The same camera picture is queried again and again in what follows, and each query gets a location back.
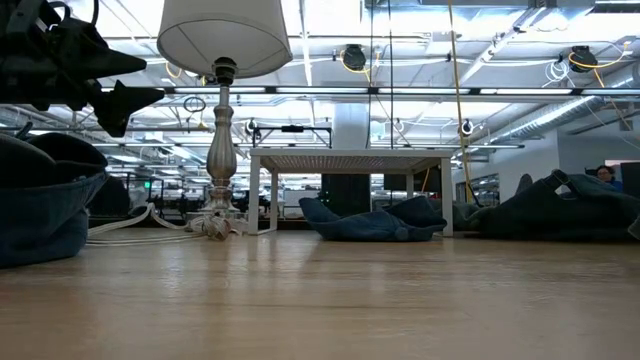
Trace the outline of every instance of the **black fabric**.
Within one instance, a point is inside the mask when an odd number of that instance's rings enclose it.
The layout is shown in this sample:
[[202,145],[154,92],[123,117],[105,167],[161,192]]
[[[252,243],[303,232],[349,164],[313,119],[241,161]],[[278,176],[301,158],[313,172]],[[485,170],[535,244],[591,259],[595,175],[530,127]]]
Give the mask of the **black fabric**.
[[126,217],[131,207],[129,192],[122,180],[109,176],[100,191],[89,203],[91,216]]
[[30,139],[29,143],[55,160],[59,184],[104,171],[108,165],[107,159],[95,147],[68,135],[48,133]]
[[28,188],[55,182],[56,162],[28,143],[0,134],[0,189]]
[[0,268],[75,256],[87,239],[87,204],[106,181],[106,159],[67,135],[3,136],[0,166]]
[[[556,190],[567,186],[569,193]],[[620,240],[639,238],[632,226],[640,200],[588,175],[554,174],[494,208],[483,208],[459,227],[482,237],[525,240]]]

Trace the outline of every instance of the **white table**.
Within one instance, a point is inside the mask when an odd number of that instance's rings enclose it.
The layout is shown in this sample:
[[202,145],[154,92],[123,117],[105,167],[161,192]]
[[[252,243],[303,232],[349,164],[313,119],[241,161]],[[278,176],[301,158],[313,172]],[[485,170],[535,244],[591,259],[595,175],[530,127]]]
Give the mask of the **white table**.
[[453,236],[451,151],[441,150],[332,150],[252,149],[249,194],[249,234],[277,230],[278,211],[271,211],[270,227],[258,231],[260,169],[271,173],[271,198],[278,198],[279,174],[402,174],[407,177],[407,198],[413,197],[413,176],[440,164],[444,236]]

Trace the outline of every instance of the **white cable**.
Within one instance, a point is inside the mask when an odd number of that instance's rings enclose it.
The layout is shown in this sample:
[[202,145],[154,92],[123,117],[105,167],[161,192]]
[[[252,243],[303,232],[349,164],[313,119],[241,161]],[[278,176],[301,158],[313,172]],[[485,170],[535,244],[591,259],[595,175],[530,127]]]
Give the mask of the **white cable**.
[[[593,110],[591,110],[591,107],[589,107],[589,105],[587,105],[587,109],[589,109],[589,111],[591,111],[591,113],[593,114],[593,116],[594,116],[596,119],[598,119],[598,121],[602,124],[602,126],[607,126],[607,124],[606,124],[604,121],[602,121],[602,119],[601,119],[601,118],[600,118],[600,117],[599,117],[599,116],[598,116],[598,115],[597,115]],[[634,143],[630,142],[629,140],[625,139],[624,137],[622,137],[622,136],[620,136],[620,135],[617,135],[617,134],[616,134],[616,136],[617,136],[618,138],[620,138],[620,140],[622,140],[622,141],[624,141],[625,143],[627,143],[629,146],[632,146],[632,147],[634,147],[634,148],[636,148],[636,149],[640,150],[640,146],[637,146],[636,144],[634,144]]]
[[[231,223],[227,219],[223,219],[213,214],[207,214],[207,215],[195,218],[189,221],[189,223],[187,223],[187,225],[185,226],[177,226],[160,218],[156,214],[155,210],[156,210],[155,205],[153,203],[150,203],[147,205],[145,212],[136,218],[89,229],[89,240],[87,241],[87,244],[94,245],[94,246],[143,245],[143,244],[157,244],[157,243],[185,241],[185,240],[201,238],[203,236],[207,236],[210,239],[224,240],[228,236],[228,234],[231,232],[235,232],[238,234],[241,233],[241,231],[232,229]],[[154,219],[157,223],[159,223],[160,225],[168,229],[186,231],[191,234],[182,233],[176,236],[154,238],[154,239],[142,239],[142,240],[95,239],[96,235],[103,234],[108,231],[122,229],[132,225],[136,225],[144,221],[145,219],[147,219],[147,217],[149,216],[151,216],[151,218]]]

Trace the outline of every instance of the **ceiling light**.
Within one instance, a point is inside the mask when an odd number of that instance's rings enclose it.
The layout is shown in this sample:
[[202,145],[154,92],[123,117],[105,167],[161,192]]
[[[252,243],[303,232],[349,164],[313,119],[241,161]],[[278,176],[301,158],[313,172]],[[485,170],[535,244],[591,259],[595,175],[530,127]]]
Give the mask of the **ceiling light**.
[[640,95],[640,89],[584,89],[582,95]]
[[[243,87],[232,86],[232,94],[264,94],[265,89],[263,87]],[[220,87],[178,87],[174,91],[176,94],[219,94]]]
[[162,82],[169,83],[169,84],[171,84],[172,86],[178,86],[178,85],[176,85],[176,83],[174,83],[174,82],[173,82],[171,79],[169,79],[169,78],[162,78],[162,79],[160,79],[160,80],[162,80]]
[[112,159],[116,159],[118,161],[122,161],[122,162],[131,162],[131,163],[138,163],[138,162],[144,162],[142,159],[137,158],[135,156],[127,156],[127,155],[110,155],[110,157]]
[[367,88],[338,87],[279,87],[276,92],[279,94],[366,94]]
[[120,144],[111,143],[111,144],[91,144],[93,147],[118,147]]
[[[469,94],[469,89],[460,89],[461,95]],[[378,91],[380,94],[391,94],[391,88],[381,88]],[[393,88],[394,94],[407,94],[407,95],[455,95],[456,89],[454,88]]]
[[569,95],[573,89],[482,89],[481,95]]

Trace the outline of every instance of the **duct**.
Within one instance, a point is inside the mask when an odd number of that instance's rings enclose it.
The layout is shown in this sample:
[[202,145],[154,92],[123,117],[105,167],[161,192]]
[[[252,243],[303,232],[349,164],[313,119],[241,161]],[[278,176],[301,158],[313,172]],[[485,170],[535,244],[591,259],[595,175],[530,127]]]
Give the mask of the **duct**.
[[[640,62],[627,66],[605,79],[611,88],[640,87]],[[540,135],[578,118],[598,111],[606,104],[600,96],[586,96],[562,104],[547,105],[487,136],[479,143],[498,144],[512,138],[526,138]]]

